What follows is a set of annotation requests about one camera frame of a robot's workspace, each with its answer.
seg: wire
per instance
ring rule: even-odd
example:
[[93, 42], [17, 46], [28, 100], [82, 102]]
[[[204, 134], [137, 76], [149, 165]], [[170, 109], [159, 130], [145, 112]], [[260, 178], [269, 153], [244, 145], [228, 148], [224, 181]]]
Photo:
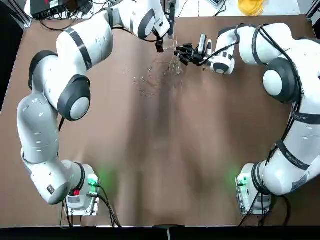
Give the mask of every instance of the wire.
[[[185, 1], [185, 3], [183, 4], [182, 9], [181, 9], [181, 11], [180, 11], [180, 13], [179, 13], [179, 15], [178, 15], [178, 18], [179, 18], [179, 17], [180, 17], [180, 15], [182, 14], [182, 12], [183, 12], [183, 10], [184, 10], [185, 5], [187, 4], [187, 2], [189, 2], [189, 0], [186, 0], [186, 1]], [[198, 17], [200, 17], [200, 10], [199, 10], [199, 6], [200, 6], [200, 0], [198, 0]]]
[[[65, 207], [65, 205], [66, 205], [66, 219], [68, 220], [68, 223], [69, 223], [69, 227], [62, 227], [61, 226], [61, 224], [62, 224], [62, 215], [63, 215], [63, 209], [64, 209], [64, 207]], [[69, 228], [71, 228], [71, 227], [73, 227], [74, 225], [73, 225], [73, 220], [72, 220], [72, 224], [71, 224], [71, 222], [70, 222], [70, 219], [69, 219], [69, 210], [68, 210], [68, 205], [67, 205], [67, 200], [65, 200], [65, 203], [64, 203], [64, 201], [62, 201], [62, 206], [61, 206], [61, 215], [60, 215], [60, 228], [61, 229], [69, 229]]]
[[77, 13], [75, 19], [72, 21], [71, 24], [69, 24], [68, 26], [63, 27], [63, 28], [53, 28], [53, 27], [49, 27], [49, 26], [47, 26], [47, 25], [44, 24], [44, 22], [43, 22], [42, 19], [40, 19], [40, 24], [41, 24], [42, 26], [44, 26], [46, 29], [49, 29], [49, 30], [51, 30], [51, 31], [60, 31], [60, 32], [63, 32], [64, 30], [70, 28], [70, 27], [76, 22], [76, 20], [77, 20], [77, 18], [78, 18], [78, 14], [79, 14], [79, 12]]
[[[111, 208], [111, 204], [110, 204], [110, 202], [109, 202], [109, 199], [108, 199], [108, 196], [107, 196], [107, 193], [106, 193], [105, 189], [104, 189], [101, 185], [99, 185], [99, 188], [102, 189], [103, 194], [104, 194], [104, 196], [105, 196], [105, 200], [106, 200], [106, 202], [108, 203], [108, 205], [109, 205], [110, 208]], [[112, 227], [114, 228], [114, 227], [115, 227], [115, 220], [113, 219], [113, 216], [112, 216], [112, 214], [111, 214], [110, 209], [109, 209], [109, 213], [110, 213], [111, 224], [112, 224]]]
[[61, 128], [62, 128], [65, 120], [66, 120], [66, 119], [65, 119], [64, 117], [61, 118], [61, 121], [60, 121], [60, 124], [59, 124], [59, 133], [60, 133], [60, 131], [61, 131]]
[[189, 2], [189, 0], [186, 0], [185, 3], [183, 4], [182, 9], [181, 9], [181, 11], [180, 11], [180, 14], [178, 15], [178, 18], [179, 18], [180, 15], [182, 14], [182, 12], [183, 12], [183, 10], [184, 10], [185, 5], [187, 4], [187, 2]]
[[264, 193], [261, 192], [261, 208], [262, 208], [262, 219], [265, 218], [265, 209], [264, 209]]
[[223, 13], [223, 12], [227, 11], [226, 1], [227, 1], [227, 0], [223, 0], [223, 4], [222, 4], [220, 10], [219, 10], [215, 15], [213, 15], [213, 17], [216, 17], [216, 16], [218, 16], [220, 13]]
[[244, 218], [242, 218], [242, 221], [239, 223], [238, 227], [241, 227], [241, 225], [245, 222], [246, 218], [249, 216], [249, 214], [250, 214], [252, 208], [254, 207], [254, 204], [255, 204], [255, 202], [256, 202], [256, 200], [258, 198], [258, 195], [259, 195], [259, 192], [256, 194], [256, 196], [255, 196], [255, 198], [253, 200], [253, 203], [251, 204], [251, 207], [250, 207], [249, 211], [246, 213]]
[[235, 46], [237, 44], [239, 44], [238, 41], [233, 43], [233, 44], [230, 44], [228, 46], [225, 46], [225, 47], [219, 49], [218, 51], [216, 51], [213, 54], [211, 54], [206, 60], [203, 60], [202, 62], [200, 62], [198, 66], [202, 66], [202, 65], [206, 64], [208, 62], [208, 60], [211, 59], [212, 57], [217, 56], [219, 53], [221, 53], [221, 52], [227, 50], [228, 48], [231, 48], [232, 46]]
[[284, 222], [283, 222], [283, 224], [282, 224], [282, 226], [287, 226], [288, 225], [288, 223], [289, 223], [289, 220], [290, 220], [290, 218], [291, 218], [291, 204], [290, 204], [290, 202], [289, 202], [289, 200], [285, 197], [285, 196], [281, 196], [283, 199], [284, 199], [284, 201], [285, 201], [285, 204], [286, 204], [286, 217], [285, 217], [285, 220], [284, 220]]
[[199, 10], [199, 7], [200, 7], [200, 0], [198, 0], [198, 17], [200, 17], [200, 10]]
[[109, 203], [108, 203], [108, 202], [104, 199], [104, 197], [101, 196], [100, 194], [97, 194], [96, 196], [97, 196], [99, 199], [101, 199], [101, 200], [104, 202], [104, 204], [107, 206], [107, 208], [109, 209], [109, 212], [110, 212], [110, 214], [111, 214], [111, 216], [112, 216], [115, 224], [116, 224], [119, 228], [122, 228], [122, 226], [120, 225], [120, 223], [117, 221], [117, 219], [116, 219], [116, 217], [115, 217], [115, 214], [114, 214], [113, 210], [111, 209], [111, 206], [109, 205]]

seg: brown table surface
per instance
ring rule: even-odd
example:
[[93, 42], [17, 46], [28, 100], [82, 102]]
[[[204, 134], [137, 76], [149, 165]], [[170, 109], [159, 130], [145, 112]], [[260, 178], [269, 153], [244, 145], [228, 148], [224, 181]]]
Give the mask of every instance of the brown table surface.
[[[175, 25], [178, 44], [198, 44], [205, 33], [215, 46], [218, 31], [239, 23], [285, 23], [295, 38], [314, 37], [305, 16], [184, 17]], [[47, 21], [52, 27], [69, 22]], [[66, 121], [60, 157], [90, 164], [101, 178], [124, 226], [181, 224], [237, 225], [241, 216], [235, 177], [246, 163], [267, 157], [280, 138], [289, 108], [269, 97], [263, 67], [245, 65], [235, 49], [234, 73], [221, 76], [190, 65], [168, 72], [172, 53], [158, 54], [154, 43], [114, 30], [111, 56], [87, 74], [91, 106], [77, 122]], [[30, 94], [29, 64], [41, 50], [56, 51], [59, 32], [34, 22], [16, 57], [0, 115], [0, 227], [52, 226], [61, 205], [48, 205], [21, 162], [17, 106]], [[319, 225], [320, 179], [289, 194], [290, 225]], [[286, 216], [279, 199], [267, 219]], [[251, 217], [249, 224], [256, 224]], [[110, 225], [107, 208], [82, 224]]]

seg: yellow container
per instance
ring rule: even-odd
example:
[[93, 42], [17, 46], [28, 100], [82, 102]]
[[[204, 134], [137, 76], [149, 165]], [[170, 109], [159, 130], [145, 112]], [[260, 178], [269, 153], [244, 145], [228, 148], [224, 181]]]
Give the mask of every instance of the yellow container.
[[258, 16], [264, 10], [264, 0], [238, 0], [238, 8], [247, 16]]

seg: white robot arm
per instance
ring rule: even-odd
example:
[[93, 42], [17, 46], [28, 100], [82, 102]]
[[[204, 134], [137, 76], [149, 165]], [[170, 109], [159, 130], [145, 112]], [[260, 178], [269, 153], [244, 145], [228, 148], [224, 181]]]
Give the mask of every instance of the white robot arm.
[[30, 64], [32, 93], [17, 108], [22, 161], [43, 199], [50, 205], [65, 198], [73, 215], [92, 214], [98, 177], [89, 165], [60, 161], [58, 114], [81, 119], [90, 106], [86, 72], [105, 60], [113, 49], [114, 26], [145, 39], [163, 37], [170, 29], [160, 1], [119, 0], [92, 19], [66, 29], [57, 38], [57, 54], [41, 51]]
[[236, 178], [243, 215], [269, 211], [271, 194], [288, 194], [320, 174], [320, 41], [295, 40], [283, 23], [263, 29], [281, 52], [261, 26], [245, 24], [221, 30], [214, 53], [210, 40], [206, 48], [204, 34], [199, 48], [185, 44], [175, 52], [185, 65], [192, 62], [218, 74], [231, 74], [235, 67], [234, 45], [239, 44], [246, 64], [266, 65], [262, 81], [266, 92], [284, 104], [292, 104], [290, 127], [276, 142], [267, 162], [248, 163]]

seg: label sticker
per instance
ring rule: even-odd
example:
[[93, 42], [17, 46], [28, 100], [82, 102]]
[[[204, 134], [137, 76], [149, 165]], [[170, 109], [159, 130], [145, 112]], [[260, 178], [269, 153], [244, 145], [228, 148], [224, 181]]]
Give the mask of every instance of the label sticker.
[[50, 2], [50, 8], [54, 8], [59, 5], [59, 0], [54, 0]]
[[68, 196], [68, 202], [71, 204], [78, 204], [78, 203], [80, 203], [80, 197], [79, 196], [75, 196], [75, 197]]
[[303, 184], [307, 182], [307, 175], [304, 175], [299, 181], [295, 181], [292, 183], [291, 192], [300, 188]]
[[46, 188], [48, 190], [48, 192], [52, 195], [55, 192], [55, 189], [53, 186], [51, 186], [51, 184]]

